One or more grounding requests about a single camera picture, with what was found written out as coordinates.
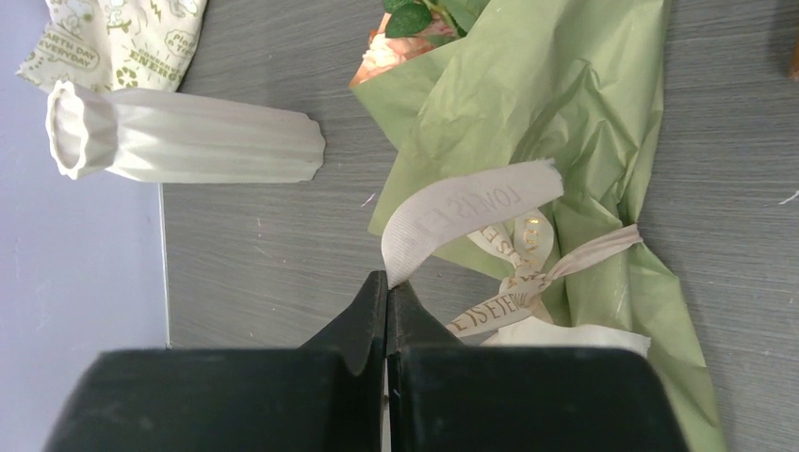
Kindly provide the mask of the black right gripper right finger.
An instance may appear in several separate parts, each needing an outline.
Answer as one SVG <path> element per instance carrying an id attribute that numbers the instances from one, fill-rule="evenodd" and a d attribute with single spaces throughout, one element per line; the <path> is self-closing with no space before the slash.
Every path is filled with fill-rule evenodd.
<path id="1" fill-rule="evenodd" d="M 404 451 L 404 414 L 401 350 L 405 347 L 461 347 L 464 343 L 439 322 L 421 303 L 409 282 L 388 291 L 386 318 L 386 394 L 391 451 Z"/>

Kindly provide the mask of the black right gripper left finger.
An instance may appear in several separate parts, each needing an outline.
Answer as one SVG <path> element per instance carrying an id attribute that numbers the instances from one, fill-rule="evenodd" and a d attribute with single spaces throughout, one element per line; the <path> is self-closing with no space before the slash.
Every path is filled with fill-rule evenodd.
<path id="1" fill-rule="evenodd" d="M 351 304 L 301 345 L 338 359 L 325 451 L 380 451 L 384 413 L 387 278 L 368 274 Z"/>

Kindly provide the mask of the cream ribbon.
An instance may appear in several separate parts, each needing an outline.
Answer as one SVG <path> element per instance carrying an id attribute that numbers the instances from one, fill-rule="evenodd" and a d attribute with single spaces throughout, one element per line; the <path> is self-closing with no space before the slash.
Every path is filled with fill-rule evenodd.
<path id="1" fill-rule="evenodd" d="M 435 251 L 466 237 L 509 263 L 514 272 L 502 280 L 495 296 L 447 324 L 456 337 L 487 332 L 488 346 L 607 347 L 646 356 L 651 341 L 640 334 L 592 324 L 553 324 L 542 302 L 550 285 L 642 240 L 636 226 L 623 227 L 578 246 L 545 269 L 555 235 L 539 208 L 563 193 L 562 177 L 551 159 L 426 186 L 404 201 L 384 227 L 381 248 L 389 287 L 407 282 Z"/>

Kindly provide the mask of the green pink flower bouquet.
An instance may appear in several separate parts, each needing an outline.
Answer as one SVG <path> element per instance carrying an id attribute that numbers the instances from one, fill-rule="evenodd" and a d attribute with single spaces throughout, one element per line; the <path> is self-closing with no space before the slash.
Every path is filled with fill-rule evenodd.
<path id="1" fill-rule="evenodd" d="M 373 31 L 351 90 L 398 156 L 369 224 L 448 176 L 551 158 L 565 192 L 544 209 L 553 258 L 635 224 L 658 146 L 664 98 L 663 0 L 448 1 L 415 38 Z M 564 325 L 648 337 L 649 360 L 692 451 L 726 439 L 678 277 L 644 245 L 562 278 L 544 293 Z"/>

